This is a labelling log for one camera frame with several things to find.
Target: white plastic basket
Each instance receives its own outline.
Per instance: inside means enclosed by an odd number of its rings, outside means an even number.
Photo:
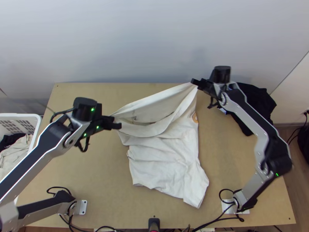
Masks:
[[[0,114],[0,141],[4,135],[32,134],[33,137],[28,150],[30,152],[34,147],[41,121],[42,118],[37,114]]]

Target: wooden table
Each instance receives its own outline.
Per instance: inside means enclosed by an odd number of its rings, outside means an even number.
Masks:
[[[132,101],[155,94],[176,84],[56,84],[48,102],[54,111],[72,107],[75,97],[88,97],[103,105],[110,115]],[[72,148],[53,159],[25,188],[18,205],[49,198],[46,189],[65,186],[78,199],[88,200],[87,212],[74,216],[81,228],[102,225],[123,228],[147,228],[148,219],[158,217],[161,228],[197,227],[222,212],[218,193],[222,188],[239,189],[254,174],[255,136],[246,137],[231,116],[207,109],[210,98],[198,91],[196,112],[199,120],[199,159],[210,184],[200,209],[196,209],[157,190],[132,185],[127,147],[116,131],[103,131],[90,139],[86,153]],[[46,110],[40,131],[49,123],[52,112]],[[276,179],[258,198],[245,222],[225,220],[211,227],[239,227],[295,223],[283,177]],[[42,227],[67,227],[58,215],[33,224]]]

